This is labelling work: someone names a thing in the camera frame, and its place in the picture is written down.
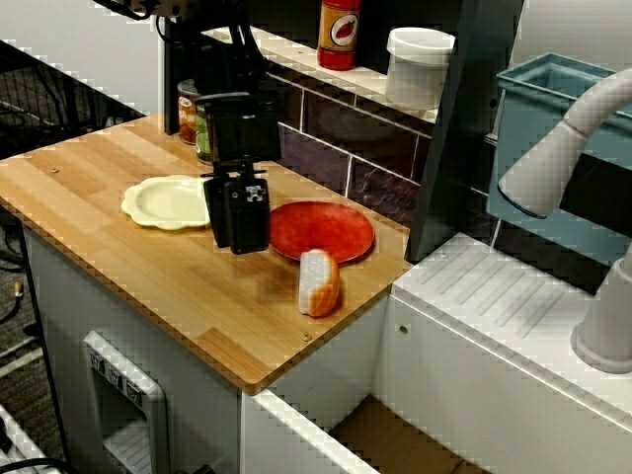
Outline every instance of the bread slice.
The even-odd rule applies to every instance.
[[[340,292],[338,263],[329,252],[310,250],[300,256],[298,310],[313,317],[325,316]]]

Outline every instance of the red plate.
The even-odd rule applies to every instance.
[[[342,204],[293,202],[270,214],[270,245],[294,260],[303,252],[322,249],[336,262],[345,262],[362,255],[372,242],[370,222]]]

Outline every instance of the plate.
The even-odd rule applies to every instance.
[[[338,263],[346,262],[366,252],[372,242],[370,222],[342,204],[293,202],[270,214],[271,247],[294,260],[303,252],[322,249]]]
[[[149,178],[125,191],[120,208],[140,225],[165,230],[206,226],[204,181],[184,175]]]

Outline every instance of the shelf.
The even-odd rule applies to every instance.
[[[386,75],[357,67],[351,71],[332,71],[318,65],[316,50],[283,37],[278,37],[255,27],[251,27],[253,37],[264,57],[276,64],[313,77],[332,86],[369,99],[384,107],[393,109],[428,123],[436,122],[436,112],[408,109],[393,104],[386,99]],[[218,28],[204,33],[222,42],[230,42],[228,28]]]

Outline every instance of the white container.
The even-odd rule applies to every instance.
[[[426,28],[391,31],[386,98],[409,109],[431,111],[441,101],[454,36]]]

